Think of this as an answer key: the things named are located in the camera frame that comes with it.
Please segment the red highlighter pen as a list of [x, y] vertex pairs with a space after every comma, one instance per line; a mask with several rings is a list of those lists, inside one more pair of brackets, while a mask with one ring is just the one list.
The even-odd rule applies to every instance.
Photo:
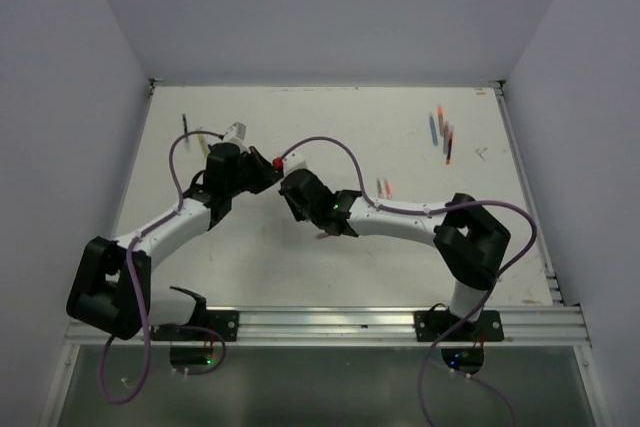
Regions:
[[383, 178], [383, 186], [384, 186], [385, 198], [388, 200], [392, 199], [391, 187], [386, 177]]

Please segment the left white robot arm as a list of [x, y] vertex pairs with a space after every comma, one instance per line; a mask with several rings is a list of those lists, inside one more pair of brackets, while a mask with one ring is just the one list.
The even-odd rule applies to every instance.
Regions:
[[259, 194], [283, 176], [281, 160], [267, 161], [255, 147], [213, 146], [177, 204], [116, 239], [96, 237], [84, 248], [66, 303], [69, 317], [129, 340], [153, 328], [201, 337], [212, 322], [206, 300], [188, 289], [154, 291], [153, 271], [192, 239], [217, 226], [243, 194]]

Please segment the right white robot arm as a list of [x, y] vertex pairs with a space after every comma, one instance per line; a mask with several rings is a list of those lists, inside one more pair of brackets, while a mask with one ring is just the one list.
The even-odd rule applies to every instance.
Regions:
[[330, 236], [383, 236], [435, 248], [455, 279], [445, 316], [451, 336], [468, 339], [481, 327], [481, 299], [497, 281], [509, 230], [475, 200], [457, 193], [448, 203], [368, 202], [356, 190], [331, 191], [307, 169], [287, 175], [279, 194], [294, 218]]

